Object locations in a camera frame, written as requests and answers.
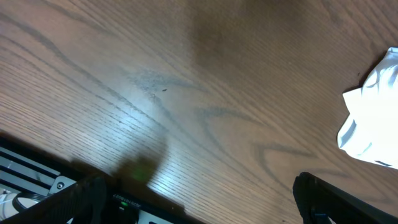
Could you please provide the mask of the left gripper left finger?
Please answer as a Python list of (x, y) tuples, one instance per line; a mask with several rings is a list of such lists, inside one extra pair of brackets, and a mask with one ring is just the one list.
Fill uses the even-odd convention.
[(106, 204), (106, 182), (98, 176), (87, 177), (53, 194), (38, 204), (5, 220), (3, 224), (100, 223)]

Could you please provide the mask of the white t-shirt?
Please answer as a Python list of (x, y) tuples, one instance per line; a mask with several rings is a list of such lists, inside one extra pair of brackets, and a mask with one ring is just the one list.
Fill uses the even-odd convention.
[(338, 147), (357, 160), (397, 169), (397, 48), (389, 48), (362, 87), (343, 99), (349, 115)]

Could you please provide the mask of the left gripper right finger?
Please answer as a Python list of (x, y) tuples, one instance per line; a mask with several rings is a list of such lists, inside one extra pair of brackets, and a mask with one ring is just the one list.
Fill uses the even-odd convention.
[(397, 223), (397, 217), (308, 172), (296, 176), (293, 195), (304, 224)]

